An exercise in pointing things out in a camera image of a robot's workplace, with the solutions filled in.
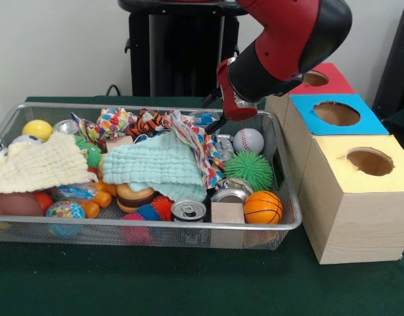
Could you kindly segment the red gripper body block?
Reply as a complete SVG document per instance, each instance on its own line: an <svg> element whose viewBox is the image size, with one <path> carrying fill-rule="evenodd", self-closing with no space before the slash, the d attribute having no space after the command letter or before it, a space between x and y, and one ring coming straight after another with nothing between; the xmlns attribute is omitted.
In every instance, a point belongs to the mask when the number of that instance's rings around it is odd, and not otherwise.
<svg viewBox="0 0 404 316"><path fill-rule="evenodd" d="M221 91L221 103L223 114L227 120L242 121L257 114L257 102L243 100L234 90L229 81L229 65L235 58L228 58L222 61L217 68L217 80Z"/></svg>

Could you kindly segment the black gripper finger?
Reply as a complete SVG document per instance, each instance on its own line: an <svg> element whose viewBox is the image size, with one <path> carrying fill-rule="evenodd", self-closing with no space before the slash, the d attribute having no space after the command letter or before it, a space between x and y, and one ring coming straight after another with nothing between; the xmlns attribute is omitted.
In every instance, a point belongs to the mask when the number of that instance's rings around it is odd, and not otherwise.
<svg viewBox="0 0 404 316"><path fill-rule="evenodd" d="M205 128L207 134L214 134L217 130L219 130L223 125L227 122L226 117L220 117L219 120L214 121L210 125Z"/></svg>
<svg viewBox="0 0 404 316"><path fill-rule="evenodd" d="M221 88L212 90L203 100L202 107L209 107L216 99L221 98Z"/></svg>

